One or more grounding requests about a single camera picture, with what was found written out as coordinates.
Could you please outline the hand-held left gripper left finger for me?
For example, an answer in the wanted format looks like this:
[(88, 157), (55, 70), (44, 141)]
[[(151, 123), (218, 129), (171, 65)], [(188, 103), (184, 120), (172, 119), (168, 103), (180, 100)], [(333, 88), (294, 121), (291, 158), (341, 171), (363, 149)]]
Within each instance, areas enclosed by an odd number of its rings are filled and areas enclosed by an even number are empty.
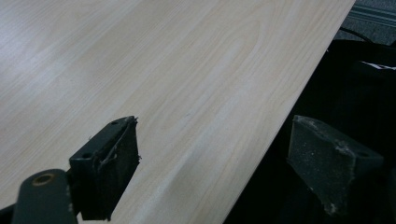
[(137, 118), (109, 122), (70, 159), (75, 211), (84, 220), (110, 220), (139, 164)]

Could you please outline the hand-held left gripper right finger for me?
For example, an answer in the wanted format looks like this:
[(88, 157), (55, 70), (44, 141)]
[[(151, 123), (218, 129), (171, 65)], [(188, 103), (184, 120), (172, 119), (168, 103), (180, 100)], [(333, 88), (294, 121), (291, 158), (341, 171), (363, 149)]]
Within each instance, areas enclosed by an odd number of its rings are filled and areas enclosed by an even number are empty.
[(288, 163), (331, 216), (348, 213), (354, 183), (383, 162), (379, 153), (321, 120), (293, 118)]

